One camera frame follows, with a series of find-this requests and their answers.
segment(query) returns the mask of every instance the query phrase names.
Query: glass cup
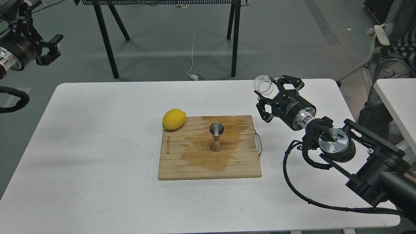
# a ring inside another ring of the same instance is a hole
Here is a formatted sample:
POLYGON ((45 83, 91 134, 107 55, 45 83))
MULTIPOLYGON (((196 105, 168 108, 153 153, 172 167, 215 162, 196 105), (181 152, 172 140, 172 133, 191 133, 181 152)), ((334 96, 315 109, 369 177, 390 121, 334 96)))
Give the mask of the glass cup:
POLYGON ((269 95, 273 92, 272 80, 269 75, 259 75, 254 79, 253 87, 262 95, 269 95))

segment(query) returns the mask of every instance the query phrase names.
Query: striped shirt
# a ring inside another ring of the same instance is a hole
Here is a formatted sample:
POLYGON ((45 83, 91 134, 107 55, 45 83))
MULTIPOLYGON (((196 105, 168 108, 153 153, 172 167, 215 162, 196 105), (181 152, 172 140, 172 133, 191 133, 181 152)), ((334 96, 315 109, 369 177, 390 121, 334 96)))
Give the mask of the striped shirt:
POLYGON ((399 61, 403 63, 415 76, 416 75, 416 28, 407 32, 389 47, 382 47, 380 52, 383 55, 379 63, 384 61, 399 61))

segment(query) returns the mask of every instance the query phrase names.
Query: jigger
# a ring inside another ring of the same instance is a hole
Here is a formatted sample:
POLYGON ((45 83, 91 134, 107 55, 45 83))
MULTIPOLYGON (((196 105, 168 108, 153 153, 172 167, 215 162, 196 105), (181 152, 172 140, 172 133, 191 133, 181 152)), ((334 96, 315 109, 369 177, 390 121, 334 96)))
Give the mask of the jigger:
POLYGON ((211 143, 209 148, 213 152, 219 152, 222 149, 219 140, 221 135, 224 133, 224 125, 219 122, 212 123, 211 125, 209 125, 209 132, 214 138, 214 141, 211 143))

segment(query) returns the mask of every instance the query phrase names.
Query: lemon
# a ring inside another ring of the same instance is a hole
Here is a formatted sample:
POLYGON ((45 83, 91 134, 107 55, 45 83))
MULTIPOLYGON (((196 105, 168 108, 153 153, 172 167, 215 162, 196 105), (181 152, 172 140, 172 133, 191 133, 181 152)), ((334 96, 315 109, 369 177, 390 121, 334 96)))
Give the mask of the lemon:
POLYGON ((172 109, 163 116, 162 126, 164 129, 173 130, 183 125, 186 113, 180 109, 172 109))

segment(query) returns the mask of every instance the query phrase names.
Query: robotic arm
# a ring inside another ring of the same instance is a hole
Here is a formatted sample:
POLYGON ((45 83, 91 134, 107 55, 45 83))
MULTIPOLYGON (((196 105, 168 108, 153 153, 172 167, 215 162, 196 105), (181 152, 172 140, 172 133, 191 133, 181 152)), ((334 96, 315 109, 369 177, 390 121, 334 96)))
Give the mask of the robotic arm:
MULTIPOLYGON (((0 1, 0 19, 9 24, 0 33, 0 79, 9 69, 21 71, 33 60, 38 65, 49 65, 61 55, 58 42, 63 35, 57 34, 49 42, 44 42, 33 26, 32 10, 41 3, 41 0, 0 1), (46 55, 42 55, 43 48, 49 49, 46 55)), ((14 107, 0 108, 0 113, 19 110, 29 102, 28 95, 19 90, 0 86, 0 92, 21 98, 14 107)))
MULTIPOLYGON (((344 121, 345 125, 340 129, 334 128, 333 121, 328 117, 316 118, 315 106, 299 95, 299 90, 304 86, 301 79, 283 75, 280 79, 271 81, 279 91, 274 98, 266 98, 258 90, 254 91, 259 96, 257 109, 264 121, 269 123, 273 117, 278 117, 294 131, 305 129, 303 142, 298 149, 309 165, 319 169, 337 169, 349 178, 346 186, 371 206, 376 207, 380 202, 390 200, 416 224, 416 179, 407 173, 411 167, 402 159, 405 153, 401 149, 349 119, 344 121), (286 90, 284 84, 292 84, 294 89, 286 90), (265 105, 271 106, 271 113, 265 110, 265 105), (356 150, 353 140, 364 145, 369 154, 367 162, 356 174, 350 174, 336 163, 347 162, 354 157, 356 150), (317 148, 322 151, 319 156, 328 164, 309 158, 308 151, 317 148)), ((288 177, 286 181, 292 191, 300 196, 288 177)), ((310 203, 310 199, 300 197, 310 203)))

